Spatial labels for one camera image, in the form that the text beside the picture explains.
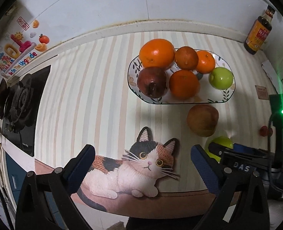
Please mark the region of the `colourful wall sticker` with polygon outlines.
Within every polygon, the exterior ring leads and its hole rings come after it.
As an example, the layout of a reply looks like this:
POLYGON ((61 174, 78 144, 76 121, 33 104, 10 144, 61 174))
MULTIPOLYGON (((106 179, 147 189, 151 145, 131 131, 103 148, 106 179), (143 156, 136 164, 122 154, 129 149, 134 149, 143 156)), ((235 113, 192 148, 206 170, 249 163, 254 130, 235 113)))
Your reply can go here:
POLYGON ((51 43, 38 19, 16 16, 0 36, 0 76, 8 80, 48 50, 51 43))

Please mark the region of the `soy sauce bottle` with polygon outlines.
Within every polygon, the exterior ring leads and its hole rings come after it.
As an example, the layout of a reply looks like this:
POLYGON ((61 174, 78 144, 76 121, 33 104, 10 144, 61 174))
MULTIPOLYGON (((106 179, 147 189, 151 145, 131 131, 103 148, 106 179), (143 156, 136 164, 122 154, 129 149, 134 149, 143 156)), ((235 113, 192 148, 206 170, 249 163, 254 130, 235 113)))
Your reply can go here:
POLYGON ((244 47, 248 53, 255 55, 261 48, 272 30, 271 21, 275 14, 275 9, 268 5, 265 14, 259 16, 254 22, 245 42, 244 47))

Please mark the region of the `small red knob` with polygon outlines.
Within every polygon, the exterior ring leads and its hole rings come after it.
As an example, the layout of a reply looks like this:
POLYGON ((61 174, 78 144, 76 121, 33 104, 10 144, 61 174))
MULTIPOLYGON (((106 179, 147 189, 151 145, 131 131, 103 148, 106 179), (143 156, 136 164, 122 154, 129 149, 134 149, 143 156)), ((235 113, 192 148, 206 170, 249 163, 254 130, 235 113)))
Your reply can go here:
POLYGON ((273 130, 271 127, 262 126, 259 130, 260 136, 266 137, 266 136, 272 136, 273 130))

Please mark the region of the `green apple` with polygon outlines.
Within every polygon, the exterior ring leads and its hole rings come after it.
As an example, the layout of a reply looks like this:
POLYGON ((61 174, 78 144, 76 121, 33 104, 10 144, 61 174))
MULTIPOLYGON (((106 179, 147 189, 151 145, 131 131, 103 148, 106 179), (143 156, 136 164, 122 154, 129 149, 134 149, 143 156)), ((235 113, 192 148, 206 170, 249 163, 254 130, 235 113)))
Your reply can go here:
POLYGON ((216 155, 214 155, 214 154, 212 154, 209 151, 209 144, 212 143, 212 142, 220 144, 220 145, 222 145, 224 147, 227 147, 229 149, 233 149, 233 142, 232 142, 232 140, 230 138, 226 137, 226 136, 219 136, 217 138, 213 138, 211 140, 207 140, 206 145, 204 147, 204 150, 211 158, 214 158, 218 163, 220 162, 221 158, 216 156, 216 155))
POLYGON ((218 90, 226 90, 233 84, 233 73, 225 67, 216 67, 209 74, 209 82, 218 90))

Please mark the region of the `deer pattern ceramic plate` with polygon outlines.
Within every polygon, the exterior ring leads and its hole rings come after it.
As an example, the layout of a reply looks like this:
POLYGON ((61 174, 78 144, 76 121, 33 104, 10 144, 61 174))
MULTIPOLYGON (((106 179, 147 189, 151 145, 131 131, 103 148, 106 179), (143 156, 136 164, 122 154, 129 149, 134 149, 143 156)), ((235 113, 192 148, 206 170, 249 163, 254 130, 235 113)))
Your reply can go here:
POLYGON ((138 56, 136 56, 129 64, 127 71, 127 82, 130 90, 142 101, 149 104, 218 104, 226 103, 233 96, 236 90, 236 82, 225 90, 214 88, 209 82, 209 74, 199 74, 197 71, 193 73, 198 77, 200 83, 199 92, 192 98, 187 100, 179 100, 174 97, 167 87, 163 96, 159 98, 150 98, 144 95, 137 86, 137 80, 140 72, 143 70, 142 63, 138 56))

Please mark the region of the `striped cat print mat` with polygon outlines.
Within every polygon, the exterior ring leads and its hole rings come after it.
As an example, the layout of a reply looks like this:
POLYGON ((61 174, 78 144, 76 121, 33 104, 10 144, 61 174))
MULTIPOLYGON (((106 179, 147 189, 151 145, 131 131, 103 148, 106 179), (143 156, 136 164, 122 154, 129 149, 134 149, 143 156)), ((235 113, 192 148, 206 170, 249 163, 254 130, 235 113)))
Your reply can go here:
POLYGON ((187 32, 142 32, 107 37, 67 50, 52 59, 41 98, 36 133, 35 158, 50 167, 63 167, 87 144, 98 155, 119 159, 147 126, 157 142, 177 138, 174 172, 178 179, 157 181, 155 198, 119 194, 116 199, 96 197, 86 187, 74 200, 96 202, 110 213, 140 218, 180 218, 202 214, 214 199, 190 159, 191 147, 206 145, 207 138, 192 133, 187 125, 190 105, 151 105, 130 89, 128 66, 141 46, 155 38, 175 47, 190 46, 213 51, 230 66, 235 87, 226 103, 217 104, 219 121, 215 137, 227 136, 234 143, 266 148, 259 129, 271 114, 269 101, 258 94, 275 89, 262 69, 266 56, 250 55, 243 45, 218 36, 187 32))

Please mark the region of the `dark orange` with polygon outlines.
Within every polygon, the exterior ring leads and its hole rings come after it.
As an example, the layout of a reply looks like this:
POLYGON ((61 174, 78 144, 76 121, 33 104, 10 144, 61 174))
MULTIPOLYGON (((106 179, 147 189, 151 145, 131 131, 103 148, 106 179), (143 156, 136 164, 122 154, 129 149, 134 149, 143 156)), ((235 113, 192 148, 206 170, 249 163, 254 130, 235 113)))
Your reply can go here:
POLYGON ((174 61, 182 70, 193 71, 198 65, 199 57, 193 48, 183 46, 176 50, 174 61))

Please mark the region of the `dark red pomegranate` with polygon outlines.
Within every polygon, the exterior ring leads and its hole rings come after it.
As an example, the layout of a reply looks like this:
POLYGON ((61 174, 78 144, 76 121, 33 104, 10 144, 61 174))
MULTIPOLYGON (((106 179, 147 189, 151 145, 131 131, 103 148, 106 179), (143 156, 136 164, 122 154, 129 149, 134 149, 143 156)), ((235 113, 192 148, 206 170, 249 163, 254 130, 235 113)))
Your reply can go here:
POLYGON ((160 67, 146 67, 137 78, 139 90, 147 97, 156 99, 165 94, 167 82, 166 72, 160 67))

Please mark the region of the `red yellow apple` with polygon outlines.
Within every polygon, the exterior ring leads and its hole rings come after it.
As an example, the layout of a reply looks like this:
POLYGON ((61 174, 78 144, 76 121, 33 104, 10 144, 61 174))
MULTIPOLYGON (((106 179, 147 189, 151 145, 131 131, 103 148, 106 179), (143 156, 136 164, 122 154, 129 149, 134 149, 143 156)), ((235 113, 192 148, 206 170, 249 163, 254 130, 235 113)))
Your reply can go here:
POLYGON ((207 104, 197 104, 189 110, 187 124, 196 135, 210 137, 215 133, 218 119, 219 112, 216 108, 207 104))

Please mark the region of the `black gas stove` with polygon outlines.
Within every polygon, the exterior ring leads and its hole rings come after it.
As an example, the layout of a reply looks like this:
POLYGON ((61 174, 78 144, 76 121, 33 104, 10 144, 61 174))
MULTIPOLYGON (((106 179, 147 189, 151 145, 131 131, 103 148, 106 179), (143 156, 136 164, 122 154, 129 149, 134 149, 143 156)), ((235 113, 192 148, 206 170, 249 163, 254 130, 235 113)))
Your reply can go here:
POLYGON ((35 128, 39 104, 50 73, 47 66, 8 87, 0 83, 2 135, 29 156, 34 156, 35 128))

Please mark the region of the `small tangerine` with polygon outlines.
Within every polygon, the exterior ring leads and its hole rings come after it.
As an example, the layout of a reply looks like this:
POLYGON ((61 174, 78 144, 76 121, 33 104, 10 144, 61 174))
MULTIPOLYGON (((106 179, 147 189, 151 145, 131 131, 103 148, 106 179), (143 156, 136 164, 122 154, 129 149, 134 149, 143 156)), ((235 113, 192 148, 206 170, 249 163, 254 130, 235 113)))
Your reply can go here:
POLYGON ((196 52, 199 58, 196 71, 201 74, 209 74, 215 69, 215 59, 212 54, 205 50, 199 50, 196 52))
POLYGON ((191 71, 179 70, 170 76, 169 90, 175 98, 186 100, 199 92, 200 83, 197 76, 191 71))

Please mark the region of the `large orange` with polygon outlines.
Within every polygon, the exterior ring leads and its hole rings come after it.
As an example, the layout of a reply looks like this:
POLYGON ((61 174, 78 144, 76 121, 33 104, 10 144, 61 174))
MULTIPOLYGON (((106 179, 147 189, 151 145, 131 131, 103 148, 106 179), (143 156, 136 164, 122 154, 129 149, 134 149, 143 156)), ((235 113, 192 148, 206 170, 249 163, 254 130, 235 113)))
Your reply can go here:
POLYGON ((167 70, 174 61, 175 48, 166 39, 152 39, 142 46, 139 51, 139 59, 144 68, 159 67, 167 70))

